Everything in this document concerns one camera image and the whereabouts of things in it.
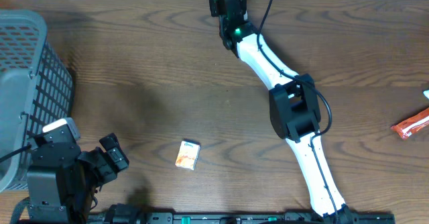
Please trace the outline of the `orange tissue pack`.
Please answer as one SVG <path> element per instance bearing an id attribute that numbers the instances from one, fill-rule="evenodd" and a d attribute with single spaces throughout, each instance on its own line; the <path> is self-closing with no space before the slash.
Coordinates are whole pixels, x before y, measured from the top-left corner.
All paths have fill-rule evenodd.
<path id="1" fill-rule="evenodd" d="M 189 140 L 182 140 L 175 166 L 188 170 L 194 170 L 200 152 L 200 144 Z"/>

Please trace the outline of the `red snack packet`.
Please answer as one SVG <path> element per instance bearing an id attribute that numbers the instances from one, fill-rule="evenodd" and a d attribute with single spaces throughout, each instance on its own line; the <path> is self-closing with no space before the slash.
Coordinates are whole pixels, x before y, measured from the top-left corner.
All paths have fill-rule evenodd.
<path id="1" fill-rule="evenodd" d="M 411 135 L 417 133 L 426 126 L 428 126 L 428 109 L 391 126 L 391 130 L 396 132 L 402 139 L 408 139 Z"/>

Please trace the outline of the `teal wet wipes pack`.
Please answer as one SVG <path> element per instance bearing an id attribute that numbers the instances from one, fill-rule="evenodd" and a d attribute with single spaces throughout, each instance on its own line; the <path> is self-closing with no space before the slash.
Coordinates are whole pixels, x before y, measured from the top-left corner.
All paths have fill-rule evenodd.
<path id="1" fill-rule="evenodd" d="M 425 91 L 423 91 L 423 95 L 424 95 L 427 99 L 429 99 L 429 90 L 425 90 Z"/>

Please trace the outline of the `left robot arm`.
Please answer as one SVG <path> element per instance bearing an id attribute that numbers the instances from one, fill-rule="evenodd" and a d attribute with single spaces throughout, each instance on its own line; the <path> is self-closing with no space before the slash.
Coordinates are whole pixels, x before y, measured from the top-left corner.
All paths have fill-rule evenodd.
<path id="1" fill-rule="evenodd" d="M 11 223 L 87 223 L 97 188 L 129 166 L 114 133 L 89 152 L 67 129 L 41 133 L 32 142 L 37 147 L 27 170 L 29 196 L 16 204 Z"/>

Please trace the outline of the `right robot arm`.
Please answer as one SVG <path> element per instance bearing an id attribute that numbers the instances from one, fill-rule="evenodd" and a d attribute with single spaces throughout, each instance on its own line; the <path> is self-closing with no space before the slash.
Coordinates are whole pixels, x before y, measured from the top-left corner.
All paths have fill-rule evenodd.
<path id="1" fill-rule="evenodd" d="M 334 183 L 322 149 L 320 104 L 328 107 L 309 74 L 298 74 L 269 48 L 262 27 L 247 17 L 247 0 L 209 0 L 219 19 L 226 49 L 246 63 L 269 91 L 269 116 L 279 138 L 291 147 L 310 194 L 313 211 L 325 223 L 352 223 L 353 217 Z"/>

